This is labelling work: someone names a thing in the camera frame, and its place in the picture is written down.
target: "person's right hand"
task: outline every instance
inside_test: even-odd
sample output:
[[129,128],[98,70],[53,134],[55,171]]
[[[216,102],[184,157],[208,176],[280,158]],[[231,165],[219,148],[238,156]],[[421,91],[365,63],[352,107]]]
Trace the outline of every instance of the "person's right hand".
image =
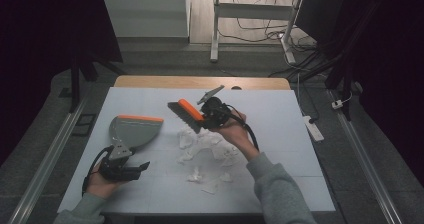
[[[242,119],[243,121],[246,121],[246,115],[241,112],[232,110],[231,114],[240,117],[240,119]],[[220,128],[210,129],[210,131],[218,132],[219,134],[221,134],[225,140],[236,146],[244,154],[247,160],[250,160],[259,155],[259,151],[253,146],[252,142],[249,140],[247,130],[233,118],[230,118]]]

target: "gray floor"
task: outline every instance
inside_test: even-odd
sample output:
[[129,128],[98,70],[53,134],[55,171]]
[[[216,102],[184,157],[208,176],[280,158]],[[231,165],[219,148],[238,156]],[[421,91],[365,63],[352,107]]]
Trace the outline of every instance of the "gray floor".
[[[124,64],[117,64],[129,74],[139,75],[193,75],[267,77],[270,73],[287,70],[279,46],[220,47],[219,62],[209,62],[208,45],[189,45],[181,42],[121,41]],[[296,53],[301,60],[306,53]],[[97,115],[108,88],[117,75],[96,65],[100,74],[92,83],[93,95],[89,97],[82,114]],[[275,75],[285,77],[290,72]],[[314,143],[336,212],[314,213],[318,223],[379,224],[387,223],[372,189],[356,159],[352,147],[330,107],[324,77],[309,80],[300,90],[300,103],[306,114],[316,116],[312,103],[319,112],[317,126],[325,141]],[[63,88],[70,87],[69,71],[57,75],[52,81],[52,91],[32,126],[0,169],[0,223],[6,223],[26,190],[28,183],[41,163],[70,107],[69,97],[60,97]],[[297,92],[296,83],[291,87]],[[376,169],[384,181],[404,223],[423,223],[424,190],[411,174],[402,158],[372,122],[358,102],[359,93],[351,100],[352,122],[369,152]],[[73,130],[51,177],[39,198],[28,223],[51,223],[78,164],[89,136],[88,126]],[[176,223],[175,220],[145,220],[144,223]]]

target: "white table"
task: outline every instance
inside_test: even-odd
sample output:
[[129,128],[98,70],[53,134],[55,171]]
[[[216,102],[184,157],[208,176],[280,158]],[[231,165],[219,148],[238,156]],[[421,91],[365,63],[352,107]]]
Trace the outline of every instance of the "white table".
[[[111,88],[59,211],[74,208],[80,200],[87,169],[96,154],[110,144],[108,128],[112,119],[119,114],[130,114],[157,116],[165,121],[158,137],[128,162],[130,166],[136,166],[150,161],[149,169],[139,180],[116,191],[104,208],[105,213],[261,213],[253,193],[253,178],[246,170],[243,158],[235,165],[223,168],[212,153],[202,151],[184,165],[177,162],[183,153],[178,145],[178,132],[185,124],[166,104],[185,98],[195,105],[205,91],[207,89]],[[312,211],[335,210],[293,91],[222,90],[217,96],[248,115],[248,123],[256,134],[261,151],[271,161],[285,166]],[[199,166],[205,175],[203,184],[186,181],[195,166]],[[204,185],[223,171],[230,173],[234,181],[220,183],[214,195],[202,191]]]

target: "gray sleeve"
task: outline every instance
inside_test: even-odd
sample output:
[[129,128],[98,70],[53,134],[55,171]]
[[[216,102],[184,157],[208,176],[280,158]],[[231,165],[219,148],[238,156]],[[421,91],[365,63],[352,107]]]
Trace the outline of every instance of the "gray sleeve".
[[100,212],[105,203],[105,199],[85,193],[74,210],[63,210],[56,217],[54,224],[102,224],[104,217]]
[[272,164],[261,153],[247,169],[255,179],[254,191],[267,224],[316,224],[299,187],[281,164]]

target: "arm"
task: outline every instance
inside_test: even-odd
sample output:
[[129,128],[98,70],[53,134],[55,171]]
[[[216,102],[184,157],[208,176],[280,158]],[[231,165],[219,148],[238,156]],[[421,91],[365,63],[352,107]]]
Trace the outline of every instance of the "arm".
[[90,176],[87,192],[72,210],[64,210],[56,217],[54,224],[102,224],[104,217],[100,215],[106,199],[125,182],[110,182],[98,173],[97,164]]
[[[232,112],[246,120],[242,113]],[[247,131],[230,119],[219,129],[225,140],[236,146],[249,161],[247,169],[255,180],[254,191],[262,205],[268,224],[315,224],[299,187],[281,164],[272,164],[264,153],[259,153],[248,138]]]

